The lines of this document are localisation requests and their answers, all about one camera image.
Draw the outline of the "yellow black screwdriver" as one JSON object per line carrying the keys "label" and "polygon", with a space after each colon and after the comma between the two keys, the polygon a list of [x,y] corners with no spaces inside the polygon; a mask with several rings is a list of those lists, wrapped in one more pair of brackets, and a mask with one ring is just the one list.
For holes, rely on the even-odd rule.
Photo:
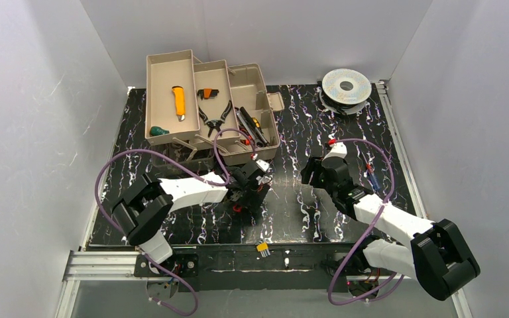
{"label": "yellow black screwdriver", "polygon": [[266,137],[264,136],[264,133],[262,131],[262,128],[260,126],[260,123],[259,121],[255,118],[255,117],[252,117],[251,118],[254,126],[256,127],[256,130],[258,131],[258,135],[259,135],[259,139],[261,139],[262,143],[265,145],[265,146],[268,146],[269,145],[269,142],[268,140],[266,139]]}

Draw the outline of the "green stubby screwdriver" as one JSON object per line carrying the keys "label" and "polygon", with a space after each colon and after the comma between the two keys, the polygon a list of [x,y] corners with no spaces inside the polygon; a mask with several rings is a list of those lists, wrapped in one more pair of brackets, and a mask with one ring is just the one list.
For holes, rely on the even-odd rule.
{"label": "green stubby screwdriver", "polygon": [[159,126],[152,126],[149,130],[149,133],[150,133],[150,136],[162,136],[162,135],[169,134],[170,131],[163,129],[162,127],[159,127]]}

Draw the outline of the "black handled hammer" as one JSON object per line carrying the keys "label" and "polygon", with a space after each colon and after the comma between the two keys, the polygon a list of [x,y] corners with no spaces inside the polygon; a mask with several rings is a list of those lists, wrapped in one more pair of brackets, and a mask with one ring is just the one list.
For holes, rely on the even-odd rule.
{"label": "black handled hammer", "polygon": [[[256,130],[256,127],[254,126],[254,124],[253,124],[253,122],[251,120],[252,116],[249,115],[249,113],[247,112],[247,110],[244,107],[239,108],[239,110],[240,110],[241,114],[243,115],[243,117],[246,119],[246,121],[249,124],[249,126],[252,128],[252,130],[254,131],[254,133],[257,135],[257,137],[259,139],[258,131]],[[259,139],[259,142],[260,142],[260,146],[259,147],[265,147],[265,145],[262,143],[261,139]]]}

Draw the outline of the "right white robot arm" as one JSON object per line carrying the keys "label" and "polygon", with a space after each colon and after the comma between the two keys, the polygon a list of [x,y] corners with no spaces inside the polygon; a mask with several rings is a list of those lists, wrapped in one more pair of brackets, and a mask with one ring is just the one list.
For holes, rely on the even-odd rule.
{"label": "right white robot arm", "polygon": [[365,238],[355,252],[360,268],[384,268],[415,279],[439,301],[480,275],[480,266],[454,222],[430,221],[383,203],[353,182],[345,159],[311,157],[301,176],[303,184],[325,190],[339,212],[395,240]]}

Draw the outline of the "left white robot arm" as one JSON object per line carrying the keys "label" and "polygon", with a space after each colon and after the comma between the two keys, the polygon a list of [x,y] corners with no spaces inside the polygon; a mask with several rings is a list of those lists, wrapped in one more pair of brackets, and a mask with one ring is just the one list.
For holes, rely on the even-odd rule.
{"label": "left white robot arm", "polygon": [[230,202],[247,207],[253,199],[262,197],[263,187],[271,181],[270,164],[251,160],[232,168],[230,177],[230,184],[222,185],[223,175],[217,172],[203,175],[204,181],[144,174],[113,204],[113,219],[130,245],[139,247],[160,264],[173,254],[160,230],[169,213],[204,203]]}

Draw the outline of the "silver combination wrench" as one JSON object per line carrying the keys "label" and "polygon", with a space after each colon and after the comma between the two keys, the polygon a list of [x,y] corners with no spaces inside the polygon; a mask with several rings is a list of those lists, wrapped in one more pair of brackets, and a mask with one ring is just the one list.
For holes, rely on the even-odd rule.
{"label": "silver combination wrench", "polygon": [[249,124],[247,123],[246,119],[243,117],[243,115],[241,114],[241,112],[240,112],[240,110],[238,108],[235,109],[235,113],[237,115],[237,118],[238,118],[239,122],[242,124],[244,129],[248,132],[248,134],[250,135],[251,139],[253,140],[253,144],[255,144],[256,146],[260,146],[260,142],[259,142],[259,139],[258,139],[257,135],[252,130],[252,128],[249,126]]}

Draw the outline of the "orange hex key set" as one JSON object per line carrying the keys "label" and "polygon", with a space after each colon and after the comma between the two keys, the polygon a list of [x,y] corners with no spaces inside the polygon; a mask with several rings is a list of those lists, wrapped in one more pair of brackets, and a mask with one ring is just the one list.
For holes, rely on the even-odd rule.
{"label": "orange hex key set", "polygon": [[218,96],[218,94],[219,94],[219,90],[218,89],[212,89],[212,88],[203,88],[203,89],[199,89],[197,91],[197,96],[201,100],[215,98],[215,97]]}

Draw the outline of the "beige plastic tool box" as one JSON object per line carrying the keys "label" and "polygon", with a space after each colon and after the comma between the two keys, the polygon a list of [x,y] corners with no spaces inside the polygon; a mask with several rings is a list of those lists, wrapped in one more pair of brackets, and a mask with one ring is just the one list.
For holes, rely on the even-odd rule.
{"label": "beige plastic tool box", "polygon": [[[172,87],[184,88],[186,118],[176,116]],[[197,91],[218,89],[215,98],[201,100]],[[255,117],[270,145],[253,144],[239,122],[236,108],[244,107]],[[146,105],[144,137],[152,146],[181,146],[190,160],[197,152],[213,148],[213,141],[229,165],[244,164],[251,159],[251,148],[258,157],[271,160],[280,147],[280,137],[274,114],[284,109],[282,96],[266,88],[258,64],[229,66],[226,60],[200,62],[192,50],[148,55],[146,57]],[[170,133],[150,136],[152,126]]]}

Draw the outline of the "yellow utility knife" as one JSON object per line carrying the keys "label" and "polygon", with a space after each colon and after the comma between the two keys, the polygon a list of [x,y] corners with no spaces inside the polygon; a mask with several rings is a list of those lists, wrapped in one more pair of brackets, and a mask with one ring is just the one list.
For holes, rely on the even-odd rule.
{"label": "yellow utility knife", "polygon": [[176,116],[178,120],[182,122],[186,118],[186,97],[184,88],[179,85],[173,86],[172,93],[174,94]]}

